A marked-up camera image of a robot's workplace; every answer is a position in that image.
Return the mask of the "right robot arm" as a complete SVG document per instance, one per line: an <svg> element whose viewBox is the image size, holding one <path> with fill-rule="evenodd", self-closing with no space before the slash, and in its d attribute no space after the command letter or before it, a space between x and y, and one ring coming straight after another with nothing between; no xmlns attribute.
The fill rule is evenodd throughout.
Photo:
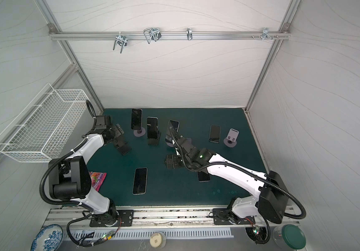
<svg viewBox="0 0 360 251"><path fill-rule="evenodd" d="M168 137L176 153L167 166L185 167L187 170L223 178L246 190L250 195L234 198L227 208L230 221L237 222L247 216L260 215L275 224L280 224L286 215L290 199L287 188L279 174L257 172L231 162L207 148L199 150L191 139Z"/></svg>

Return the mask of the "purple edged black phone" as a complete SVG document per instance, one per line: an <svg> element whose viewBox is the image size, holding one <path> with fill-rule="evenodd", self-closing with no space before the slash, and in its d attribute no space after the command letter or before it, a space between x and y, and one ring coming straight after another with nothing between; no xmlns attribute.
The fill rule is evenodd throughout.
<svg viewBox="0 0 360 251"><path fill-rule="evenodd" d="M197 178L199 182L209 182L211 180L210 174L205 172L198 172Z"/></svg>

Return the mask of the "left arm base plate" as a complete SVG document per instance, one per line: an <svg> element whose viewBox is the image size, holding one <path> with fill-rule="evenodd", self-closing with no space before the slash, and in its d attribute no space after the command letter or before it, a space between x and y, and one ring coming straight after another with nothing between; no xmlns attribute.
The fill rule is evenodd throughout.
<svg viewBox="0 0 360 251"><path fill-rule="evenodd" d="M107 213L91 217L90 227L130 227L134 218L134 210L118 210L117 218L113 219Z"/></svg>

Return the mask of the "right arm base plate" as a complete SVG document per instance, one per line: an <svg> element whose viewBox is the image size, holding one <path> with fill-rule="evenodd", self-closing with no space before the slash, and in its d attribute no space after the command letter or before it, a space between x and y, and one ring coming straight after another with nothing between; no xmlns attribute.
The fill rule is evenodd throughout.
<svg viewBox="0 0 360 251"><path fill-rule="evenodd" d="M236 215L229 214L227 209L215 208L208 214L213 219L214 225L254 225L255 219L252 217L239 218Z"/></svg>

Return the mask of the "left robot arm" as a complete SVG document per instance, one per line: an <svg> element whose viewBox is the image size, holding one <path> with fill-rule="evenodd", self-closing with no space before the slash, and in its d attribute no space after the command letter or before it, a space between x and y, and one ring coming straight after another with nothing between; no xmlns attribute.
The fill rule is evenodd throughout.
<svg viewBox="0 0 360 251"><path fill-rule="evenodd" d="M114 225L119 214L114 202L102 196L93 186L87 163L104 145L114 141L110 116L95 116L92 129L65 156L49 162L39 187L48 204L75 204L88 209L101 224Z"/></svg>

